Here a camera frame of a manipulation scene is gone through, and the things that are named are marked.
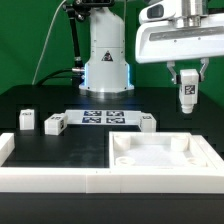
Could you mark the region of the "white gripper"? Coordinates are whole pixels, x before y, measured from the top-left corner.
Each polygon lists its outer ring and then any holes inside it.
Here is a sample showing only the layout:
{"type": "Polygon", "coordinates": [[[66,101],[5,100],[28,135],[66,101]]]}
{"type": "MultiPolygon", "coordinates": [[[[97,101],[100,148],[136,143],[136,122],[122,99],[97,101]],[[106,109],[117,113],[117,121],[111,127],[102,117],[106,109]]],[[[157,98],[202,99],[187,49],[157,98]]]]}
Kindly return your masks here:
{"type": "Polygon", "coordinates": [[[167,62],[171,80],[178,60],[201,59],[199,82],[205,80],[210,57],[224,55],[224,23],[203,21],[198,28],[176,29],[170,22],[142,24],[136,35],[135,58],[138,63],[167,62]]]}

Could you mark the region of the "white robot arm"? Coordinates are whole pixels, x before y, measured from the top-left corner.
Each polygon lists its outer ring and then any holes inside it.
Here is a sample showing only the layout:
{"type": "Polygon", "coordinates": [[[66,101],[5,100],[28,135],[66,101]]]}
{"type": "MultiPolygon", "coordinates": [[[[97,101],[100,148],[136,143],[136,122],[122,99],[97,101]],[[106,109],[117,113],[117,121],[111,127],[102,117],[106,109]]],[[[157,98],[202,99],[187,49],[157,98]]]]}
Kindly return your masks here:
{"type": "MultiPolygon", "coordinates": [[[[224,9],[209,9],[208,0],[145,0],[135,40],[139,63],[199,59],[206,68],[211,57],[224,56],[224,9]]],[[[81,0],[90,18],[91,54],[85,64],[84,93],[105,98],[132,91],[125,60],[125,23],[109,8],[115,0],[81,0]]]]}

